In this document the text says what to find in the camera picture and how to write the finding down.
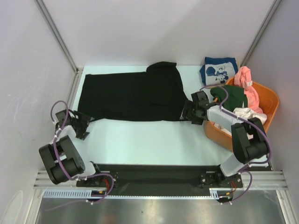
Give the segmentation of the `black t-shirt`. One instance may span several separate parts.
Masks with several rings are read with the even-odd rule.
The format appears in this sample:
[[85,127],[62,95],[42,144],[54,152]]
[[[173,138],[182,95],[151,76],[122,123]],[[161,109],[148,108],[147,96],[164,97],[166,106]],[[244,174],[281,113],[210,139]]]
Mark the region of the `black t-shirt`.
[[176,63],[142,72],[88,74],[77,111],[99,119],[179,121],[187,96]]

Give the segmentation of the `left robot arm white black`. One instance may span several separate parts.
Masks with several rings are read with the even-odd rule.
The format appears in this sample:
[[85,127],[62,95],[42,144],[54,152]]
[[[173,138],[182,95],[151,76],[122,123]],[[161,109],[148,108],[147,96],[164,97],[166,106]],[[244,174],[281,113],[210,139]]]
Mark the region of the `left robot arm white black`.
[[87,128],[95,118],[78,111],[62,110],[56,113],[56,141],[51,141],[39,148],[39,154],[50,180],[55,184],[69,181],[79,176],[86,176],[92,186],[103,182],[103,174],[93,161],[84,161],[75,147],[74,140],[85,140],[89,134]]

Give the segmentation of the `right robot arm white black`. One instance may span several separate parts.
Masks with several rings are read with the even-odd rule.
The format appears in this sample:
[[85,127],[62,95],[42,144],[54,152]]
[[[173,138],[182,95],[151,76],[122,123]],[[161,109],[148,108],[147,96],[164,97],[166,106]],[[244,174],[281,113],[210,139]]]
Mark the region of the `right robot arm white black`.
[[197,125],[215,122],[231,133],[233,154],[218,165],[211,185],[227,187],[233,177],[257,163],[255,159],[270,155],[271,147],[260,119],[245,119],[225,109],[222,103],[209,102],[204,91],[193,93],[192,101],[185,101],[181,118]]

